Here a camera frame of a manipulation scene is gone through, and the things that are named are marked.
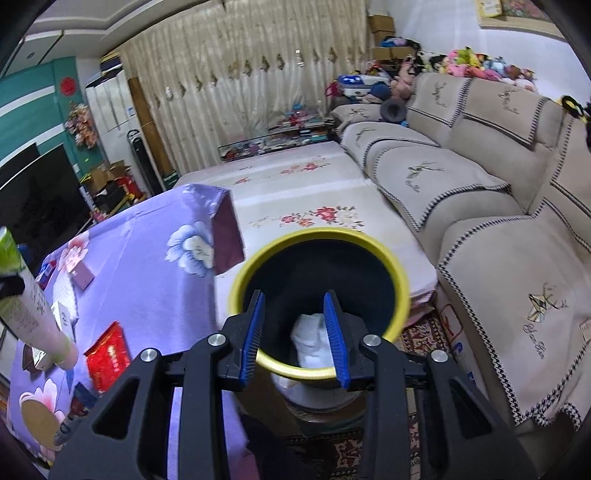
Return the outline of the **green white tube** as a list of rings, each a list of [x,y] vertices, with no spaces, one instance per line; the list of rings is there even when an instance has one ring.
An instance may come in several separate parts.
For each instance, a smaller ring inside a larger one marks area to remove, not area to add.
[[[5,226],[1,227],[1,320],[17,338],[45,352],[62,370],[76,365],[77,346],[58,327],[50,304]]]

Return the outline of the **red packet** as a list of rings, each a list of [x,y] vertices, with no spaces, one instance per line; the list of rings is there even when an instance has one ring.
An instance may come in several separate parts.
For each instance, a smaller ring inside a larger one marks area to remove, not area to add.
[[[120,323],[111,323],[84,356],[94,390],[104,394],[131,363]]]

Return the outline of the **low shelf with toys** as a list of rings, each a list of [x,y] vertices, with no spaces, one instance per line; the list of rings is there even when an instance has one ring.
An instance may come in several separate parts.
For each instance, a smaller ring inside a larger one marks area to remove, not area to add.
[[[295,109],[266,134],[221,145],[217,151],[222,162],[233,162],[334,139],[334,119]]]

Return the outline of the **purple floral tablecloth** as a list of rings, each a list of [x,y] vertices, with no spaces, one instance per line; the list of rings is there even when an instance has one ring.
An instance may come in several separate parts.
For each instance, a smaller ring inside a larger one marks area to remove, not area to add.
[[[16,428],[58,446],[53,479],[255,479],[256,459],[221,389],[226,342],[215,322],[214,278],[242,261],[242,236],[228,190],[188,184],[150,198],[65,243],[68,261],[94,280],[75,292],[78,349],[70,370],[47,387],[14,381]],[[52,305],[56,282],[41,288]],[[104,394],[94,390],[84,352],[118,321],[130,365]]]

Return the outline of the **yellow rimmed trash bin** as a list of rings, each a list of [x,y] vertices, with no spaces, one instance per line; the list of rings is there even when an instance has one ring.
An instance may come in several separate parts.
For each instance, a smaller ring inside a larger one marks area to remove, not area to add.
[[[372,334],[393,342],[410,313],[410,286],[399,260],[382,243],[344,228],[312,228],[270,242],[239,266],[228,287],[231,315],[245,310],[260,290],[266,320],[256,362],[291,405],[304,411],[344,408],[356,394],[342,390],[335,368],[304,369],[290,334],[302,314],[324,315],[334,290],[342,311],[365,322]]]

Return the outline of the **black tower fan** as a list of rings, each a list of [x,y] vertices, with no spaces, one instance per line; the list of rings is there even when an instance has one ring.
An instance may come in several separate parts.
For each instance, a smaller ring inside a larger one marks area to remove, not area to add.
[[[151,196],[161,194],[164,191],[164,188],[161,184],[159,174],[152,165],[140,131],[137,129],[131,129],[127,132],[126,138],[135,158],[137,167],[148,188],[148,192]]]

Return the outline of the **beige sectional sofa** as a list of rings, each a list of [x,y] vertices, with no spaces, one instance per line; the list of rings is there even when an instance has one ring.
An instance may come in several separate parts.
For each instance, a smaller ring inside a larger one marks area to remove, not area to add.
[[[438,272],[478,384],[515,425],[590,410],[590,152],[585,124],[502,82],[424,73],[406,124],[334,111],[342,147]]]

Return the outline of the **pile of plush toys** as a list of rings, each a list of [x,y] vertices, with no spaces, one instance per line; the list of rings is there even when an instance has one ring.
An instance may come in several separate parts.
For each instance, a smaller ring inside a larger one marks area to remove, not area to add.
[[[381,103],[390,98],[408,100],[422,73],[504,82],[538,92],[532,70],[507,64],[502,56],[476,53],[469,46],[452,50],[449,54],[436,54],[423,50],[421,44],[412,39],[388,34],[378,43],[378,47],[390,50],[390,61],[398,63],[398,68],[389,83],[380,81],[370,87],[369,93],[363,98],[366,103]]]

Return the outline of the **framed flower painting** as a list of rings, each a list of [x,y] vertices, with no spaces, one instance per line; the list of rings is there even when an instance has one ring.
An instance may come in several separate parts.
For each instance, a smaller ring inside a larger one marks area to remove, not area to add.
[[[529,32],[558,40],[564,36],[539,7],[529,0],[475,0],[481,28]]]

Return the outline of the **white floral bed mat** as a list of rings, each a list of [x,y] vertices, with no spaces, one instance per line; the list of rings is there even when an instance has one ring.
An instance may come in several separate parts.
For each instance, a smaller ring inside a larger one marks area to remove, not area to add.
[[[339,227],[373,237],[405,268],[411,288],[409,320],[432,311],[438,280],[411,230],[356,161],[335,142],[308,145],[224,163],[183,175],[231,193],[245,256],[288,233]]]

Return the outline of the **beige curtain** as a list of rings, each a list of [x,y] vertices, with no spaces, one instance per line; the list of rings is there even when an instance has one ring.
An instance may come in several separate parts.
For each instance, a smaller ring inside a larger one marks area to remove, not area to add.
[[[369,59],[363,1],[226,1],[175,14],[123,43],[179,174],[221,145],[263,135],[295,105],[325,114],[325,90]]]

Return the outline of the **small purple box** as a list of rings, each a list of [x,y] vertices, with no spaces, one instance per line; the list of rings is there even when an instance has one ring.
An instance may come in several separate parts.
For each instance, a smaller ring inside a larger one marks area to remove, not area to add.
[[[84,291],[94,280],[94,274],[84,264],[83,261],[78,262],[69,270],[69,275],[73,282]]]

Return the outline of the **black television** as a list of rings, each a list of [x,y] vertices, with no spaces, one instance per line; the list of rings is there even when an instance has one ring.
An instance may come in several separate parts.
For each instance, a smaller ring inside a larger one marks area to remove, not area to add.
[[[47,255],[91,222],[90,208],[66,150],[59,145],[13,174],[1,186],[1,224],[26,247],[37,273]]]

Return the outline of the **black yellow plush toy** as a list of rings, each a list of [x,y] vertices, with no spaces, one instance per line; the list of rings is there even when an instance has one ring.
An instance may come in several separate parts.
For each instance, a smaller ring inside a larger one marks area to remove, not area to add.
[[[564,95],[560,98],[559,104],[564,110],[566,110],[571,116],[581,120],[585,124],[586,130],[586,144],[589,151],[591,151],[591,119],[590,119],[590,107],[591,104],[587,103],[583,106],[581,103],[576,101],[570,95]]]

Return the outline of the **white tissue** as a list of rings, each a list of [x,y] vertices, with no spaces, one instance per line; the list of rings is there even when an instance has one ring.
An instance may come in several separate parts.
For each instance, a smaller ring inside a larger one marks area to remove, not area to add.
[[[325,316],[302,314],[294,323],[290,334],[297,351],[297,362],[304,369],[334,367]]]

